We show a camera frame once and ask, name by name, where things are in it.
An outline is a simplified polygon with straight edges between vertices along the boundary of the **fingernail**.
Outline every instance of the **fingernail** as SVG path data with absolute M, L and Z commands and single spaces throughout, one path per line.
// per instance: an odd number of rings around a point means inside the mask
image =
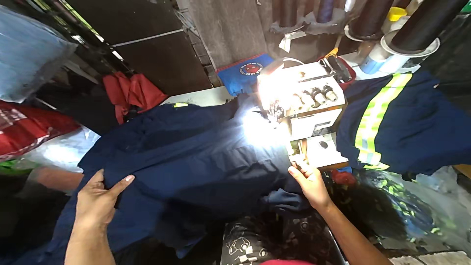
M 131 181 L 131 180 L 133 180 L 133 179 L 134 179 L 134 175 L 129 175 L 129 176 L 127 176 L 124 180 L 129 182 L 129 181 Z

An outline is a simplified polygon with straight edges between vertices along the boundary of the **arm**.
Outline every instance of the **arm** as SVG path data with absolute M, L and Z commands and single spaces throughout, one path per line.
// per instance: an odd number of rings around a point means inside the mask
M 301 185 L 311 206 L 329 225 L 349 263 L 351 265 L 392 265 L 335 206 L 327 193 L 319 170 L 304 162 L 300 164 L 301 171 L 290 167 L 289 172 Z
M 134 180 L 129 175 L 105 190 L 103 169 L 78 194 L 75 222 L 65 253 L 65 265 L 115 265 L 106 228 L 114 216 L 118 195 Z

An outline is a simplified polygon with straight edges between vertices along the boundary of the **yellow reflective tape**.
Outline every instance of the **yellow reflective tape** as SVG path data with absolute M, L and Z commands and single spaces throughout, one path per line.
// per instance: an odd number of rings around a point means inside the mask
M 389 168 L 380 162 L 381 153 L 376 152 L 374 140 L 389 104 L 402 92 L 411 78 L 412 74 L 394 74 L 391 81 L 369 102 L 363 114 L 355 136 L 355 147 L 360 150 L 358 160 L 370 164 L 365 166 L 366 169 Z
M 185 102 L 175 103 L 173 105 L 174 108 L 186 107 L 186 106 L 188 106 L 188 103 L 185 103 Z

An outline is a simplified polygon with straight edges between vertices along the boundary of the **hand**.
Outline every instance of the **hand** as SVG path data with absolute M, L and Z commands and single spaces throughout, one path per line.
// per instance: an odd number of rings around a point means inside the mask
M 320 171 L 309 166 L 306 162 L 298 162 L 298 165 L 301 167 L 301 171 L 293 166 L 288 168 L 288 171 L 301 186 L 304 196 L 308 198 L 309 203 L 316 210 L 321 211 L 328 208 L 332 204 L 332 200 L 325 188 Z
M 104 231 L 113 219 L 118 195 L 134 180 L 129 175 L 105 190 L 103 171 L 100 169 L 79 192 L 74 227 Z

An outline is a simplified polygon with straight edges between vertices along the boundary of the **person's left hand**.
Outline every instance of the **person's left hand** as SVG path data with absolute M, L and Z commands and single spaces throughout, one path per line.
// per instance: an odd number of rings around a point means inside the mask
M 105 190 L 103 169 L 100 169 L 78 194 L 74 227 L 105 230 L 114 216 L 118 195 L 134 180 L 129 175 L 114 187 Z

